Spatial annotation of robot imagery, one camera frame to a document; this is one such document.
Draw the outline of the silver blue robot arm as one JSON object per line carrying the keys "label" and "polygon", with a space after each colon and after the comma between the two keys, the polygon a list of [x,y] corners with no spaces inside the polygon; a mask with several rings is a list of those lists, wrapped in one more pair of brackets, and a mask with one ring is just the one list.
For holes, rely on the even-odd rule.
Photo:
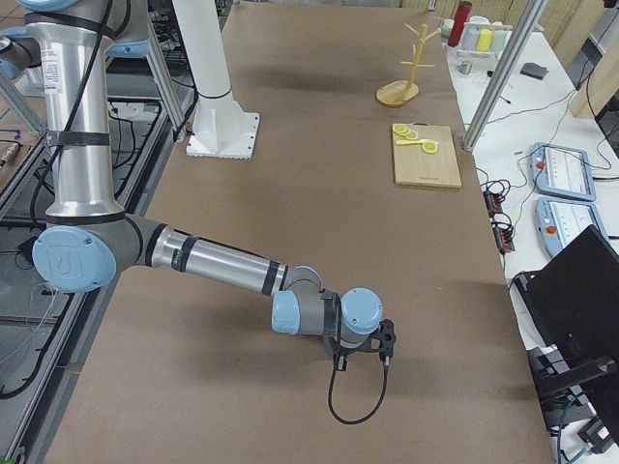
{"label": "silver blue robot arm", "polygon": [[14,26],[1,31],[1,72],[15,80],[25,70],[41,66],[38,42],[24,26]]}
{"label": "silver blue robot arm", "polygon": [[24,9],[27,32],[41,50],[52,154],[55,197],[33,247],[45,280],[83,293],[132,266],[168,267],[270,297],[273,329],[322,336],[336,369],[344,369],[354,352],[390,361],[394,325],[372,291],[339,295],[308,266],[292,268],[128,214],[116,201],[104,56],[113,45],[144,35],[144,2],[27,1]]}

